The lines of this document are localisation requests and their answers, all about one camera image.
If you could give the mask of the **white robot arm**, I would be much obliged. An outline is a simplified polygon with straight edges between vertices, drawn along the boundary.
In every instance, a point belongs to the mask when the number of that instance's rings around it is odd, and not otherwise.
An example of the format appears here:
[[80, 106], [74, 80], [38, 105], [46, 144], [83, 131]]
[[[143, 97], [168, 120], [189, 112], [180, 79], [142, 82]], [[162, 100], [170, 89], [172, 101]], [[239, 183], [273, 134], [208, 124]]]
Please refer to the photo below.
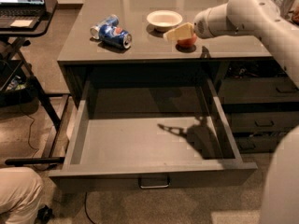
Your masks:
[[[167, 41], [222, 35], [252, 35], [260, 40], [299, 87], [299, 29], [285, 21], [271, 0], [228, 0], [199, 12], [164, 34]], [[280, 141], [263, 188], [259, 224], [299, 224], [299, 126]]]

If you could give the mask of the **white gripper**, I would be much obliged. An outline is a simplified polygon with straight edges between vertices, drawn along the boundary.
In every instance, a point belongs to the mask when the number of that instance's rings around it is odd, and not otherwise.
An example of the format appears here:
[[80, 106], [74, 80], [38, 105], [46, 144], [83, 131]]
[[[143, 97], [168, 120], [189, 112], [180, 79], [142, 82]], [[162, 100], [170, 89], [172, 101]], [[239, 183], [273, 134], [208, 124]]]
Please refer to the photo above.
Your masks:
[[165, 41], [179, 41], [193, 38], [194, 33], [199, 38], [208, 39], [228, 34], [227, 5], [211, 7], [199, 12], [193, 25], [185, 22], [164, 33]]

